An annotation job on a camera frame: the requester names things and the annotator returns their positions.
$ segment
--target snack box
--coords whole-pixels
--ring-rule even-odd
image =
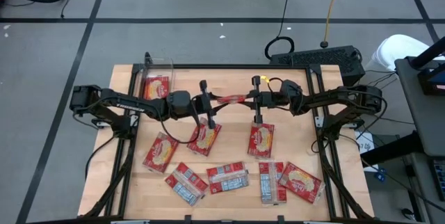
[[[320,198],[325,190],[324,182],[290,162],[286,164],[279,183],[312,204]]]
[[[286,203],[286,188],[278,183],[284,170],[282,162],[260,162],[259,178],[263,204]]]
[[[239,189],[249,185],[248,171],[243,162],[207,169],[210,193]]]
[[[165,182],[190,206],[205,196],[209,185],[202,181],[186,164],[180,163]]]
[[[274,125],[252,123],[248,154],[260,159],[270,158],[273,130]]]
[[[187,147],[192,150],[196,154],[201,154],[204,156],[208,156],[210,153],[210,149],[215,143],[216,137],[221,130],[221,125],[217,124],[215,129],[209,129],[207,126],[207,119],[200,119],[200,135],[197,137],[196,141],[189,143]],[[198,133],[198,126],[195,128],[190,141],[195,139]]]
[[[177,141],[174,141],[168,135],[159,132],[152,147],[148,151],[143,164],[152,172],[164,173],[177,146]]]
[[[165,98],[168,95],[168,77],[148,77],[145,80],[144,99]]]

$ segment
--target snack package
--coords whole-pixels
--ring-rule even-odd
[[[168,77],[148,77],[145,80],[144,99],[167,97],[169,92]]]
[[[168,175],[165,182],[181,196],[190,206],[194,206],[205,195],[209,187],[186,164],[180,163],[178,167]]]
[[[152,172],[164,173],[178,146],[168,135],[159,132],[143,162]]]
[[[248,154],[256,158],[270,158],[274,125],[252,123]]]
[[[278,183],[284,170],[282,162],[260,162],[259,179],[263,204],[286,203],[286,188]]]
[[[325,190],[325,183],[288,162],[279,183],[314,204]]]
[[[210,193],[214,194],[248,186],[248,173],[243,162],[207,169]]]
[[[208,156],[213,143],[216,140],[216,136],[221,130],[221,125],[217,124],[215,129],[209,129],[207,126],[207,119],[200,119],[200,135],[197,137],[196,141],[189,143],[187,147],[196,154],[202,154]],[[198,126],[195,128],[190,141],[196,138],[198,131]]]

